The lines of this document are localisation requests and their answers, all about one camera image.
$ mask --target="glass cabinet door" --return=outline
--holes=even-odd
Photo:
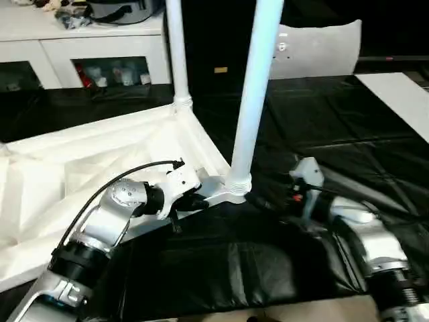
[[[0,91],[59,89],[60,81],[37,40],[0,42]]]
[[[151,77],[144,56],[74,59],[83,87],[149,85]]]
[[[29,62],[0,63],[0,92],[34,90],[42,87]]]

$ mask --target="white cabinet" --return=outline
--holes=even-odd
[[[82,87],[81,79],[91,78],[88,69],[103,69],[109,74],[109,86],[125,84],[118,79],[112,81],[117,70],[119,74],[124,70],[130,73],[136,66],[131,73],[137,80],[133,84],[148,80],[151,84],[171,83],[163,11],[133,25],[93,24],[65,30],[52,12],[34,6],[3,6],[0,1],[0,76],[2,62],[28,62],[27,67],[9,63],[8,70],[34,73],[45,89],[58,89]],[[115,64],[122,69],[112,68]]]
[[[57,89],[61,87],[52,65],[46,56],[42,45],[37,40],[25,40],[20,42],[0,42],[0,76],[2,71],[4,77],[10,72],[14,66],[17,66],[15,79],[11,79],[12,83],[29,81],[33,74],[38,79],[40,84],[45,89]]]
[[[42,40],[42,46],[64,88],[82,86],[76,62],[97,58],[144,57],[152,84],[171,82],[166,45],[161,36]]]

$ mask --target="white tube connector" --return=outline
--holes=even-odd
[[[192,98],[189,94],[188,73],[186,71],[182,2],[181,0],[167,0],[166,5],[173,68],[174,104],[176,108],[191,108]]]
[[[225,186],[235,195],[251,190],[250,168],[267,91],[284,0],[257,0],[241,97],[231,170]]]

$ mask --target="black plastic sheet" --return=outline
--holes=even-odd
[[[82,104],[77,94],[86,97]],[[118,97],[98,95],[94,98],[85,90],[72,95],[69,90],[56,92],[48,109],[58,117],[47,123],[40,119],[24,133],[62,128],[63,108],[77,115],[75,122],[85,123],[89,120],[82,111],[92,111],[95,101],[94,118],[165,101],[128,99],[126,89]],[[194,97],[197,118],[228,161],[240,96]],[[36,106],[40,105],[34,103],[30,115],[39,111]],[[28,118],[19,121],[30,123]],[[18,127],[9,133],[21,134],[9,135],[10,140],[24,135]],[[355,77],[270,82],[252,167],[255,193],[281,202],[286,174],[299,156],[315,156],[326,173],[339,174],[326,177],[329,188],[346,191],[347,180],[338,179],[345,176],[389,196],[409,209],[410,216],[427,216],[428,144]],[[128,242],[112,259],[84,316],[143,321],[365,293],[365,283],[341,239],[317,223],[303,229],[288,215],[274,217],[247,203],[222,204],[181,221],[180,235],[164,227]],[[386,219],[427,281],[427,225],[389,215]],[[12,298],[18,302],[22,290],[15,297],[13,292],[0,294],[0,302]]]

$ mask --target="robotic arm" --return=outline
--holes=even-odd
[[[378,210],[373,205],[317,190],[324,179],[314,158],[303,159],[290,174],[300,182],[294,190],[305,191],[304,218],[317,217],[330,223],[349,245],[381,320],[429,321],[429,303],[419,294],[407,256],[378,217]]]
[[[175,226],[175,202],[199,186],[194,169],[184,163],[153,186],[126,178],[114,182],[99,204],[76,223],[52,253],[48,269],[7,322],[75,321],[79,308],[90,299],[111,254],[134,221],[144,225],[170,216]]]

